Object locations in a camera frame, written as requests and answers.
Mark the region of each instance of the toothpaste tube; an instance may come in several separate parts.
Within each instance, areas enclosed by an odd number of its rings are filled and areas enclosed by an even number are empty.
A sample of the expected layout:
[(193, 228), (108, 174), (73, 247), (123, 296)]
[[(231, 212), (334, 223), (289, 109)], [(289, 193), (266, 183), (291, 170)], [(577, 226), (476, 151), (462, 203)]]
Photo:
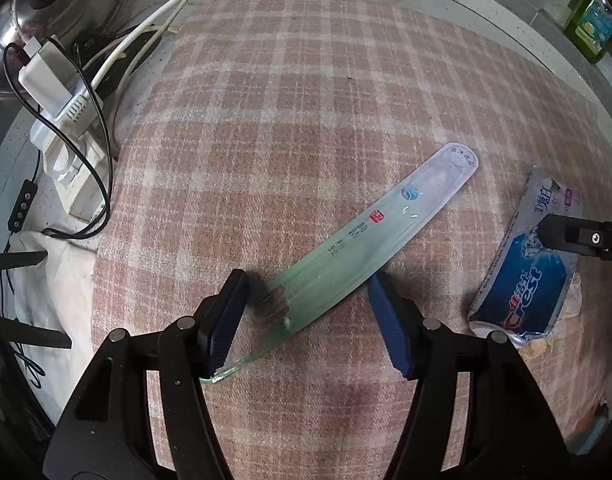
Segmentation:
[(470, 329), (477, 336), (501, 330), (520, 347), (545, 337), (555, 325), (577, 255), (542, 245), (537, 225), (547, 214), (581, 217), (581, 197), (534, 167), (490, 272), (468, 310)]

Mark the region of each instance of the blue gripper pad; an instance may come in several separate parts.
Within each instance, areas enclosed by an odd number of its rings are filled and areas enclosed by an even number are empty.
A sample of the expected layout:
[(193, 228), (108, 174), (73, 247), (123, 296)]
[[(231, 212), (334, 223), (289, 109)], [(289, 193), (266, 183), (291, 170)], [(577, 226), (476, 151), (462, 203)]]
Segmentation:
[(372, 313), (380, 327), (392, 365), (407, 379), (413, 378), (414, 366), (410, 355), (410, 339), (400, 318), (375, 275), (368, 278), (368, 297)]

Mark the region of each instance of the plastic blister pack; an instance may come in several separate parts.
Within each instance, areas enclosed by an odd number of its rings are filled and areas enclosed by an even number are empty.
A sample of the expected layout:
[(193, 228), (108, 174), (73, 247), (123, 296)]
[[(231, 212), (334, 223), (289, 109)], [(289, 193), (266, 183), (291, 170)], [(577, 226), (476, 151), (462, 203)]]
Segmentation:
[(547, 214), (582, 215), (579, 193), (533, 168), (515, 217), (468, 311), (471, 330), (503, 330), (516, 346), (550, 333), (560, 314), (577, 255), (545, 248), (537, 225)]
[(467, 146), (446, 144), (323, 244), (264, 282), (246, 308), (246, 322), (250, 316), (265, 321), (249, 335), (254, 344), (248, 347), (256, 350), (246, 356), (231, 351), (227, 365), (207, 381), (256, 360), (343, 300), (415, 236), (477, 167), (477, 156)]

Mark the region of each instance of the white cloth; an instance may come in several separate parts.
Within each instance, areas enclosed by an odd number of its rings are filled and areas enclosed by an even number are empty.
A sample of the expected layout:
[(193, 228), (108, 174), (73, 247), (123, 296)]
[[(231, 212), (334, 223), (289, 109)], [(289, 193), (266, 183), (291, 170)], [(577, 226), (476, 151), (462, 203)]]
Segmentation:
[[(41, 250), (48, 251), (48, 256), (40, 264), (11, 271), (14, 312), (8, 306), (6, 315), (33, 326), (61, 330), (72, 340), (71, 349), (24, 345), (25, 354), (46, 372), (46, 377), (40, 377), (41, 389), (31, 389), (57, 423), (93, 356), (90, 319), (97, 255), (39, 233), (21, 232), (10, 237), (11, 252)], [(10, 304), (11, 293), (7, 296)]]

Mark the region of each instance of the pink checkered fabric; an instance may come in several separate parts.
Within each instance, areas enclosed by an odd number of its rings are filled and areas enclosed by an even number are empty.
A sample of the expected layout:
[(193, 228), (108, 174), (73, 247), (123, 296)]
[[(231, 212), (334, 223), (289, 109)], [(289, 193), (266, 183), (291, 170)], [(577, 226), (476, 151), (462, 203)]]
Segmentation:
[[(612, 220), (612, 152), (595, 105), (530, 60), (407, 9), (197, 7), (120, 156), (95, 343), (192, 313), (234, 267), (276, 275), (451, 140), (480, 168), (388, 272), (423, 314), (466, 332), (533, 164), (581, 190), (587, 218)], [(566, 434), (598, 402), (612, 360), (612, 264), (582, 258), (579, 272), (581, 314), (529, 362)], [(447, 465), (464, 429), (460, 384)], [(384, 474), (414, 387), (392, 368), (361, 287), (205, 391), (235, 478), (357, 480)]]

